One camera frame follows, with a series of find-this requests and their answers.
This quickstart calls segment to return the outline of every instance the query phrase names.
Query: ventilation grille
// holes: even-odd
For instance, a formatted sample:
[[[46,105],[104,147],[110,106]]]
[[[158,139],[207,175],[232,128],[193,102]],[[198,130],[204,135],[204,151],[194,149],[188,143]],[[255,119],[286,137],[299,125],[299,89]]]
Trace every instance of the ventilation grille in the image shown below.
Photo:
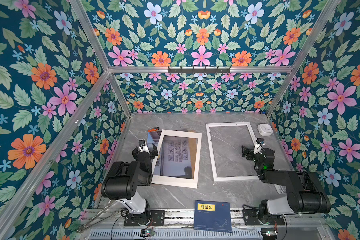
[[[155,229],[156,234],[150,239],[171,239],[171,238],[213,238],[213,239],[263,239],[257,230],[233,229],[232,233],[211,232],[193,229]],[[110,239],[110,229],[92,229],[90,240],[108,240]],[[140,237],[140,229],[114,229],[112,230],[112,239],[143,239]]]

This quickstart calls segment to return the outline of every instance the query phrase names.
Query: yellow label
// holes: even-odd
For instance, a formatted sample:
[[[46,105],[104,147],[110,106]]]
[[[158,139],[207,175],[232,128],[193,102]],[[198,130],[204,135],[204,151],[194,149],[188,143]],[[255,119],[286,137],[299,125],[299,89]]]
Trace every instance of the yellow label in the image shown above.
[[[214,204],[197,204],[197,210],[215,211]]]

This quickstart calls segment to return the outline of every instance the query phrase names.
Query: gray marble surface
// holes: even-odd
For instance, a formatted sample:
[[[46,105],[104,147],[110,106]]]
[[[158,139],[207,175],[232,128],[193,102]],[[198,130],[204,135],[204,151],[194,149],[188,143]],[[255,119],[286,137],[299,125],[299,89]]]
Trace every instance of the gray marble surface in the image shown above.
[[[124,139],[123,149],[117,161],[130,162],[132,150],[139,139],[147,140],[147,131],[153,127],[177,130],[189,129],[202,133],[198,188],[175,187],[152,184],[148,187],[138,187],[140,195],[147,199],[151,208],[193,208],[195,200],[229,202],[230,207],[241,207],[242,204],[258,206],[263,199],[277,198],[274,185],[262,183],[259,180],[238,182],[214,182],[211,168],[206,123],[214,122],[250,122],[256,137],[261,137],[257,131],[260,123],[269,123],[265,114],[229,113],[229,114],[137,114],[132,116],[128,133]],[[218,176],[255,175],[252,162],[241,158],[241,145],[251,144],[250,136],[245,134],[244,127],[211,128],[215,160],[218,162]],[[275,169],[290,170],[290,164],[285,158],[284,150],[273,133],[265,139],[266,147],[275,152]]]

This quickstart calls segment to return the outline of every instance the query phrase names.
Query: book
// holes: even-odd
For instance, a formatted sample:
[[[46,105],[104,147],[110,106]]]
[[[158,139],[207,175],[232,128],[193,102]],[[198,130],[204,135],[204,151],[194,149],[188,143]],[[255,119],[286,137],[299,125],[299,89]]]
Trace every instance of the book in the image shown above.
[[[195,201],[193,228],[216,232],[232,232],[229,202]]]

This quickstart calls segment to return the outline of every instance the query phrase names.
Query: white picture frame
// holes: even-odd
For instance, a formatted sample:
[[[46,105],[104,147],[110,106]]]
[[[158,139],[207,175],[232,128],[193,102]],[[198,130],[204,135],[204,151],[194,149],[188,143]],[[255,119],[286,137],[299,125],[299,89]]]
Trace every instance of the white picture frame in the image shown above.
[[[231,126],[247,126],[248,131],[250,132],[251,139],[253,141],[253,146],[256,143],[256,137],[254,135],[253,129],[250,122],[220,122],[220,123],[207,123],[206,124],[206,133],[208,137],[209,153],[211,155],[211,165],[212,165],[212,174],[214,182],[229,182],[229,181],[243,181],[243,180],[259,180],[257,175],[247,175],[247,176],[234,176],[234,177],[218,177],[216,172],[216,163],[215,156],[213,154],[212,139],[211,139],[211,127],[231,127]]]
[[[164,136],[189,137],[189,138],[197,139],[195,171],[193,174],[193,179],[184,179],[184,178],[179,178],[179,177],[167,177],[167,176],[161,176],[161,175],[153,175],[152,183],[178,186],[178,187],[197,188],[197,181],[198,181],[198,175],[199,175],[199,163],[200,163],[200,151],[201,151],[201,144],[202,144],[202,134],[197,133],[197,132],[162,130],[161,135],[160,135],[160,140],[157,145],[157,151],[159,154],[160,154],[160,150],[162,147]],[[154,158],[154,160],[152,161],[152,172],[154,172],[154,170],[155,170],[157,158],[158,158],[158,156],[156,156]]]

